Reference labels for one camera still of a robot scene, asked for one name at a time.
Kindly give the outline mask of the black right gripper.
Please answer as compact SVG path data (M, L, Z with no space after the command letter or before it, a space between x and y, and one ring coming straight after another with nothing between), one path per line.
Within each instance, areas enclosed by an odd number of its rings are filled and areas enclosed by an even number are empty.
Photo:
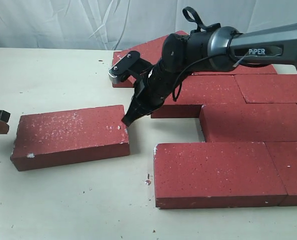
M129 108L121 121L129 127L134 121L161 108L183 80L184 75L180 71L167 71L165 63L159 60L136 85Z

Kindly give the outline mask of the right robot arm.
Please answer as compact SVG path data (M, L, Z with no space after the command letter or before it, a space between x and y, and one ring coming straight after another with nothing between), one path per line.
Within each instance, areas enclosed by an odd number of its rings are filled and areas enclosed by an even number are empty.
M191 7L182 13L197 27L188 35L168 35L157 63L142 59L138 51L122 59L124 76L135 77L134 94L122 118L126 126L159 109L167 97L176 101L183 81L194 72L231 72L240 65L273 64L292 65L297 71L297 23L241 33L219 23L205 25Z

